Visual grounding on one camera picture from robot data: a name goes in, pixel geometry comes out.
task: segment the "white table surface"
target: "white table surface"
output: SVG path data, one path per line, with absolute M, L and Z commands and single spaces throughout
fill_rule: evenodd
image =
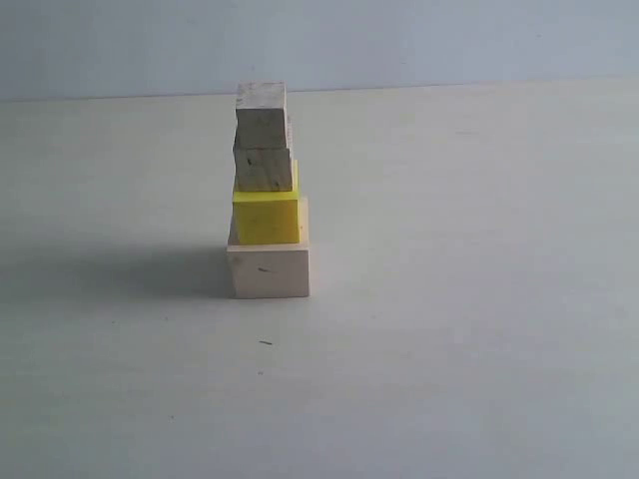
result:
M 233 101 L 0 105 L 1 477 L 639 475 L 638 80 L 290 94 L 308 299 Z

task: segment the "small wooden block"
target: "small wooden block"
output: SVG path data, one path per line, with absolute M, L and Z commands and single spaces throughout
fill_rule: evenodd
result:
M 236 184 L 241 192 L 289 192 L 293 189 L 293 129 L 288 119 L 286 148 L 240 146 L 238 131 L 233 145 Z
M 233 192 L 233 218 L 240 244 L 300 242 L 298 164 L 290 192 Z
M 240 245 L 231 222 L 227 257 L 238 298 L 299 297 L 311 292 L 309 281 L 309 203 L 301 198 L 300 242 Z
M 236 99 L 241 148 L 287 147 L 287 89 L 279 83 L 243 83 Z

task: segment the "large wooden block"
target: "large wooden block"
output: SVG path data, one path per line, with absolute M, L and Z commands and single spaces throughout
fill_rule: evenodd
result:
M 287 89 L 279 83 L 243 83 L 236 99 L 241 148 L 287 147 Z
M 251 148 L 233 145 L 236 184 L 241 192 L 289 192 L 293 189 L 293 129 L 288 119 L 286 148 Z
M 311 292 L 309 203 L 299 201 L 300 242 L 241 245 L 231 222 L 227 257 L 238 298 L 296 297 Z
M 300 242 L 298 164 L 290 192 L 233 192 L 233 218 L 240 244 Z

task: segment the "background wall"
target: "background wall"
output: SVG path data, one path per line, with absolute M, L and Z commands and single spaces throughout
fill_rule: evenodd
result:
M 639 73 L 636 0 L 0 0 L 0 99 Z

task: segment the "yellow block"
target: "yellow block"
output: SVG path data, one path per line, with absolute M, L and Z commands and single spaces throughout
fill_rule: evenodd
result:
M 233 191 L 233 218 L 240 244 L 300 242 L 298 162 L 290 192 Z

